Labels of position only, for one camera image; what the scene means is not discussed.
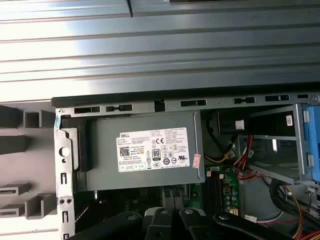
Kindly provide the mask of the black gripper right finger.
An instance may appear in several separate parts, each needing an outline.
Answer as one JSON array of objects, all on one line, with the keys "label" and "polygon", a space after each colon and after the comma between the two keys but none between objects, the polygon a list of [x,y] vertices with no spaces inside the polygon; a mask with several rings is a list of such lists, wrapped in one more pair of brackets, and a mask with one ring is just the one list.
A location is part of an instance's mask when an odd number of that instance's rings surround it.
[{"label": "black gripper right finger", "polygon": [[292,237],[240,216],[221,212],[209,218],[198,210],[179,211],[183,225],[193,240],[291,240]]}]

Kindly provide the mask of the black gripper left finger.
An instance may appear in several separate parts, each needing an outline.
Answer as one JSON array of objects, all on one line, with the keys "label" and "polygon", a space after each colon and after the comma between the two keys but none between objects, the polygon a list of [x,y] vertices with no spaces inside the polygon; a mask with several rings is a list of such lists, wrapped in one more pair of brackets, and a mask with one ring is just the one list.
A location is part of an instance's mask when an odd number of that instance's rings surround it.
[{"label": "black gripper left finger", "polygon": [[156,208],[152,215],[142,217],[133,211],[120,213],[91,226],[68,240],[171,240],[173,212]]}]

